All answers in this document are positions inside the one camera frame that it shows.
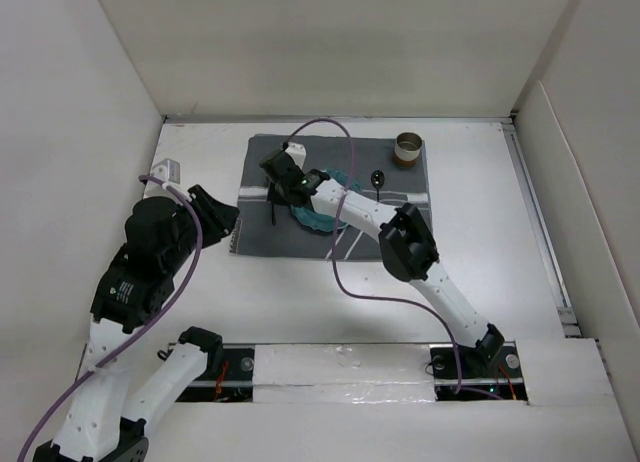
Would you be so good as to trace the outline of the silver fork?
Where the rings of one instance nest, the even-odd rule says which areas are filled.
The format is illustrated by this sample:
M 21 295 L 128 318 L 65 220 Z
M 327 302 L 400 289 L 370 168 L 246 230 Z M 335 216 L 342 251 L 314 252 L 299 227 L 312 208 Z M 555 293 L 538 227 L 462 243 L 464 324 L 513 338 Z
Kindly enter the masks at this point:
M 275 226 L 277 224 L 277 219 L 276 219 L 276 207 L 278 205 L 272 205 L 270 202 L 270 214 L 271 214 L 271 225 Z

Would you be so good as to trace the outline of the teal ceramic plate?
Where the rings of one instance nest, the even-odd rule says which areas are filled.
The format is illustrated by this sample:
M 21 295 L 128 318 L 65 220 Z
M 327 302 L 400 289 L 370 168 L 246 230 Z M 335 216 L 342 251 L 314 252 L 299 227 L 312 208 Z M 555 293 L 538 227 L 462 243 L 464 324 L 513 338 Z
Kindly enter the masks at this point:
M 335 169 L 323 169 L 327 175 L 339 184 L 345 186 L 348 181 L 348 174 Z M 292 216 L 304 227 L 319 231 L 332 232 L 335 218 L 323 214 L 318 214 L 305 207 L 291 207 Z

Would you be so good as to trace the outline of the grey cloth placemat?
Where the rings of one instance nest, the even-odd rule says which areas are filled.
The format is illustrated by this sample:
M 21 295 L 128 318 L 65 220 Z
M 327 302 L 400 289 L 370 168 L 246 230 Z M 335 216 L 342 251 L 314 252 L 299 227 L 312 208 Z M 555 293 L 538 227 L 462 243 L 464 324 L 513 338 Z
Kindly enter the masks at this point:
M 256 135 L 249 140 L 231 252 L 382 261 L 436 255 L 422 149 L 404 140 Z

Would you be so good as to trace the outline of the black spoon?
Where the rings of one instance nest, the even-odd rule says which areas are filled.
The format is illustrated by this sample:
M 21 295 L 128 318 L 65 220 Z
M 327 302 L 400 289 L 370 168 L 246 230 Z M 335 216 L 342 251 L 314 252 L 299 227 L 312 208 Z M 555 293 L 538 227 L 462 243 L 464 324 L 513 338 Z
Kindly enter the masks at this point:
M 372 172 L 370 180 L 376 191 L 376 201 L 379 202 L 381 189 L 385 184 L 385 174 L 381 170 L 375 170 Z

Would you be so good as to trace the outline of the brown paper cup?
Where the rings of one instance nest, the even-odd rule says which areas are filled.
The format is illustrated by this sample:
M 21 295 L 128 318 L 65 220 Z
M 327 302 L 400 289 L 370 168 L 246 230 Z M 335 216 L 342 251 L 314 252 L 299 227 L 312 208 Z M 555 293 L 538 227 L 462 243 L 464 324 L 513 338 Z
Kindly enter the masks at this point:
M 413 132 L 399 134 L 394 143 L 393 161 L 401 168 L 414 167 L 421 155 L 423 139 Z

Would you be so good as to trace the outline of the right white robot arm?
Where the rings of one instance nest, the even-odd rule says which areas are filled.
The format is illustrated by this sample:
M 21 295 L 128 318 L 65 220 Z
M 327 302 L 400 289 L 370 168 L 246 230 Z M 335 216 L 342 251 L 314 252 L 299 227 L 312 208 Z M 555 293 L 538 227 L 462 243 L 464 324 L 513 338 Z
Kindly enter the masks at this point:
M 504 337 L 452 282 L 415 205 L 386 205 L 346 189 L 323 171 L 305 173 L 283 149 L 266 156 L 259 166 L 289 206 L 333 217 L 378 242 L 386 271 L 414 287 L 447 324 L 470 378 L 486 375 L 499 364 Z

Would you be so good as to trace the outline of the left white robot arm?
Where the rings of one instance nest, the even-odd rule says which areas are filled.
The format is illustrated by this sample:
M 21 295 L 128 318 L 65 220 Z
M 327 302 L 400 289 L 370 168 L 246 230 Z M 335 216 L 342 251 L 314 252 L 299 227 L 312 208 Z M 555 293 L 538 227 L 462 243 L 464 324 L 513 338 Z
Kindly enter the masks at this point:
M 190 327 L 142 389 L 128 393 L 143 337 L 186 289 L 176 274 L 186 266 L 191 277 L 202 250 L 229 236 L 239 216 L 199 185 L 158 186 L 161 194 L 137 202 L 124 224 L 125 242 L 96 288 L 79 375 L 42 419 L 65 400 L 71 406 L 53 439 L 36 448 L 36 461 L 142 461 L 152 430 L 184 389 L 222 370 L 221 336 Z

